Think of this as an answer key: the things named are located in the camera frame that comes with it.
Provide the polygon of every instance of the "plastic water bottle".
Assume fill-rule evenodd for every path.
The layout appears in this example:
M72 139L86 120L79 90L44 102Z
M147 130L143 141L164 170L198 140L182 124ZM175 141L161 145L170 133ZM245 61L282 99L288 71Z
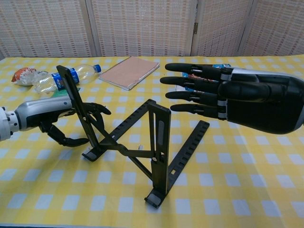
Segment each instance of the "plastic water bottle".
M88 83L98 78L98 73L101 72L99 65L90 66L81 64L70 69L75 83ZM64 89L63 81L59 73L48 74L33 82L35 90L38 93L49 93L56 90Z

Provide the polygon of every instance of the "woven screen panel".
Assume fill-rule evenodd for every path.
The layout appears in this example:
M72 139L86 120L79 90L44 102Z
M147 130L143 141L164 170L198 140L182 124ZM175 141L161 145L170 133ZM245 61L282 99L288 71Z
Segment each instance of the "woven screen panel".
M259 0L241 54L304 54L304 0Z
M234 56L252 0L200 0L198 45L192 56Z
M92 0L102 56L185 55L191 1Z
M1 0L5 57L90 57L79 0Z

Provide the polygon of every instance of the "tablecloth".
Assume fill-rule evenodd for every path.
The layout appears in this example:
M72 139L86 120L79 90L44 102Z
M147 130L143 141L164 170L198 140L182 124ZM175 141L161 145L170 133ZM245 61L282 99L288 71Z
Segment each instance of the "tablecloth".
M99 79L80 84L84 102L105 105L105 128L113 130L145 100L170 107L174 86L160 84L170 62L229 63L233 67L287 72L304 78L304 55L285 57L141 57L160 67L131 91ZM14 72L33 67L56 72L57 65L100 64L102 70L124 57L6 58L0 61L0 105L14 110L24 101L50 97L11 82ZM159 209L143 200L151 181L116 151L95 162L77 148L58 145L38 128L0 142L0 225L97 227L304 227L304 129L273 135L234 123L172 112L170 161L198 120L210 123L202 142ZM67 136L84 136L76 115L56 126ZM149 149L147 114L118 140L129 149ZM149 159L141 159L149 167Z

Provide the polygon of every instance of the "prosthetic hand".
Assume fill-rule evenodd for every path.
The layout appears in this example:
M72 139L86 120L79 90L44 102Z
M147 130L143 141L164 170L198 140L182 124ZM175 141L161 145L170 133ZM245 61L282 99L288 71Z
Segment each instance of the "prosthetic hand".
M111 112L100 104L84 103L86 110L90 114ZM68 96L47 98L36 101L24 102L15 111L5 111L0 108L0 141L9 139L14 132L28 131L39 127L42 132L46 132L51 138L63 146L75 147L87 143L87 138L71 139L53 125L58 118L76 113L72 107Z
M166 94L198 104L176 104L171 110L228 120L268 133L285 134L304 122L304 81L292 75L240 68L171 63L170 71L197 77L163 77L161 82L194 89Z

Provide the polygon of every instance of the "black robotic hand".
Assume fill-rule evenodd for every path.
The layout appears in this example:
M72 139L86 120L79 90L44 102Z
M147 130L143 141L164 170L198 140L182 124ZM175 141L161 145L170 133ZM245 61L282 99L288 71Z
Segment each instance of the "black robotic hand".
M171 110L228 120L268 133L285 134L304 122L304 80L285 73L171 63L170 71L195 75L163 77L161 82L194 89L166 94L198 104Z

